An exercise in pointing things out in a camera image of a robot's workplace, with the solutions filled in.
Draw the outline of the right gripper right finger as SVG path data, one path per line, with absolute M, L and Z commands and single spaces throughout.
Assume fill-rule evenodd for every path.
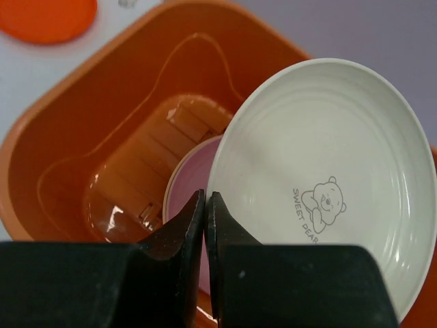
M 242 227 L 230 214 L 218 191 L 214 191 L 207 204 L 206 250 L 209 262 L 210 298 L 212 315 L 219 327 L 224 327 L 223 311 L 225 291 L 225 251 L 231 246 L 252 246 L 261 243 Z

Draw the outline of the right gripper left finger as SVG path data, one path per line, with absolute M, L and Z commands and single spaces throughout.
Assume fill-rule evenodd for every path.
M 141 303 L 147 327 L 192 327 L 196 317 L 205 191 L 141 244 Z

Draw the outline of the pink round plate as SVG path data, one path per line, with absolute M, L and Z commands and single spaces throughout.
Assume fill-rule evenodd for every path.
M 165 191 L 163 223 L 165 226 L 184 208 L 194 192 L 206 190 L 212 162 L 221 136 L 201 142 L 180 161 Z

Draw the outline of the cream round plate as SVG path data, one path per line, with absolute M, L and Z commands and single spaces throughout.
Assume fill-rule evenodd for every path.
M 414 111 L 384 77 L 310 59 L 263 82 L 229 123 L 208 194 L 264 244 L 353 244 L 403 320 L 436 242 L 436 169 Z

